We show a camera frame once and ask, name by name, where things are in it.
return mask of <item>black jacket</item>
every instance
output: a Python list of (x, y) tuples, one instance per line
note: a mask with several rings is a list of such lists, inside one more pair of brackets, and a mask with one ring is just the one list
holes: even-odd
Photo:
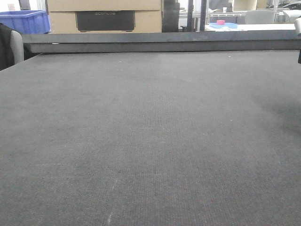
[(0, 71), (14, 65), (14, 54), (10, 47), (12, 29), (0, 23)]

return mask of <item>pink object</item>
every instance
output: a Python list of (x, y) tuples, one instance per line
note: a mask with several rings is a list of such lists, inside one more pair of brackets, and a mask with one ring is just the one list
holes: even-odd
[(225, 25), (224, 20), (217, 20), (216, 23), (217, 23), (217, 25)]

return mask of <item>chair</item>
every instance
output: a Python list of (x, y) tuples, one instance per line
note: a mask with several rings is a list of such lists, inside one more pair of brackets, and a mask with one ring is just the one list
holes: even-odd
[(24, 61), (23, 39), (20, 33), (11, 31), (10, 47), (14, 54), (15, 64)]
[(301, 36), (301, 17), (295, 20), (295, 28), (298, 36)]
[[(299, 37), (301, 37), (301, 17), (295, 20), (296, 32)], [(298, 63), (301, 64), (301, 50), (299, 54)]]
[(0, 23), (0, 70), (24, 61), (21, 34)]
[(273, 24), (274, 12), (270, 10), (252, 10), (246, 12), (246, 24)]
[(283, 10), (285, 22), (294, 23), (295, 20), (301, 17), (301, 10)]

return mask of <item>cardboard box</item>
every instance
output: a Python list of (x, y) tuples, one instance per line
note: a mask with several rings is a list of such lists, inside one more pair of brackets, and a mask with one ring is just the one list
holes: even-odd
[(49, 12), (161, 10), (161, 0), (47, 0)]
[(233, 0), (233, 12), (256, 10), (257, 0)]
[[(51, 33), (82, 33), (77, 28), (76, 12), (50, 12)], [(135, 11), (135, 27), (132, 31), (86, 31), (85, 33), (160, 33), (162, 32), (161, 10)]]
[(257, 9), (266, 8), (268, 6), (268, 0), (257, 0)]

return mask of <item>gray felt surface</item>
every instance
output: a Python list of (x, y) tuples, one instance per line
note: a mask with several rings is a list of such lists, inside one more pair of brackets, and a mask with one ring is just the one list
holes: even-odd
[(297, 58), (45, 55), (0, 72), (0, 225), (301, 225)]

